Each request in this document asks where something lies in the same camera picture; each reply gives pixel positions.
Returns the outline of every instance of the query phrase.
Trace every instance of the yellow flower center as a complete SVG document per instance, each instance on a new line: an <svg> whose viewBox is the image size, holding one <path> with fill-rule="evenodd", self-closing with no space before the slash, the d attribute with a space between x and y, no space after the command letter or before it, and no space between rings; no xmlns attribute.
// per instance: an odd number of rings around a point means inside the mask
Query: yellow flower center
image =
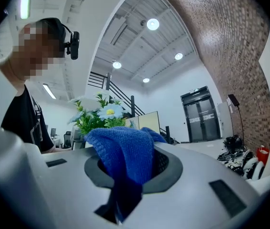
<svg viewBox="0 0 270 229"><path fill-rule="evenodd" d="M108 109L108 110L106 111L106 114L107 114L107 115L113 115L113 114L115 114L115 111L114 111L114 109Z"/></svg>

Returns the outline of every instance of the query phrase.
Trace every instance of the blue knit towel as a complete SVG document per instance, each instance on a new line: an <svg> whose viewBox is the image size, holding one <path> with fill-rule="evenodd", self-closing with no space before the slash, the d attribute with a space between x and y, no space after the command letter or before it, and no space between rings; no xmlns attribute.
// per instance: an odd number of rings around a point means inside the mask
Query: blue knit towel
<svg viewBox="0 0 270 229"><path fill-rule="evenodd" d="M152 178L154 142L164 138L144 127L97 128L85 136L114 181L119 219L123 221L141 199L142 185Z"/></svg>

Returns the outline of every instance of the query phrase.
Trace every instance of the floor lamp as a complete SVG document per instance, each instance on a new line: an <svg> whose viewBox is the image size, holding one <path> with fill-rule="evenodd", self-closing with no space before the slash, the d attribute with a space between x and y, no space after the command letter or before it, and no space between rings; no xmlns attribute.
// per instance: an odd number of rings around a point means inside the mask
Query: floor lamp
<svg viewBox="0 0 270 229"><path fill-rule="evenodd" d="M231 100L232 104L238 108L239 111L239 115L240 115L240 120L241 120L241 126L242 126L242 138L243 138L243 150L244 150L244 130L243 130L243 123L242 123L242 118L241 118L241 113L240 113L240 109L239 109L239 102L236 99L234 94L228 94L229 99Z"/></svg>

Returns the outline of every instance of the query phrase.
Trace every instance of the white ceiling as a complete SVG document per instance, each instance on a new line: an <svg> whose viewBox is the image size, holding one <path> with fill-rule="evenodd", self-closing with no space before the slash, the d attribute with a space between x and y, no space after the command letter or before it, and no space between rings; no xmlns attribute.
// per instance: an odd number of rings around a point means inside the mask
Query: white ceiling
<svg viewBox="0 0 270 229"><path fill-rule="evenodd" d="M13 0L7 8L9 15L0 25L0 58L9 55L17 42L19 30L32 21L57 17L71 31L79 31L76 27L83 2L84 0L31 0L30 17L22 20L19 17L19 0ZM166 0L125 0L114 18L125 19L126 28L122 33L119 32L114 45L106 42L105 37L109 31L106 30L92 71L94 67L101 66L112 72L112 62L117 60L122 63L122 68L113 73L141 84L146 77L157 81L161 74L186 62L189 55L196 54L186 26ZM156 31L140 25L141 21L150 18L160 21ZM81 35L81 40L85 40L85 35ZM178 62L174 59L177 52L184 54L184 58ZM58 99L67 101L74 98L71 65L70 57L66 56L64 63L49 69L42 77L37 78L37 82L28 83L31 93L35 96L45 95L42 83L47 83Z"/></svg>

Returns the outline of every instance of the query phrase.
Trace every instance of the fluorescent light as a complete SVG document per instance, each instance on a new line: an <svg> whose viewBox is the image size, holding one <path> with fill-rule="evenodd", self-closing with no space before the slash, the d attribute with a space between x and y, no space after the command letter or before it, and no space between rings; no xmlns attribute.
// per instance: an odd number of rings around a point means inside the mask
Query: fluorescent light
<svg viewBox="0 0 270 229"><path fill-rule="evenodd" d="M146 25L148 29L155 31L159 27L159 21L157 19L149 19Z"/></svg>
<svg viewBox="0 0 270 229"><path fill-rule="evenodd" d="M182 53L177 53L176 55L175 55L175 59L176 60L180 60L181 58L183 58L183 54Z"/></svg>
<svg viewBox="0 0 270 229"><path fill-rule="evenodd" d="M52 97L53 99L56 99L56 97L53 95L52 91L50 90L49 86L47 84L43 84L43 87L45 88L46 92Z"/></svg>
<svg viewBox="0 0 270 229"><path fill-rule="evenodd" d="M30 14L30 1L31 0L21 0L21 19L27 19Z"/></svg>
<svg viewBox="0 0 270 229"><path fill-rule="evenodd" d="M115 69L120 69L120 68L121 68L121 63L119 63L119 62L114 62L114 63L113 63L113 67L114 67Z"/></svg>

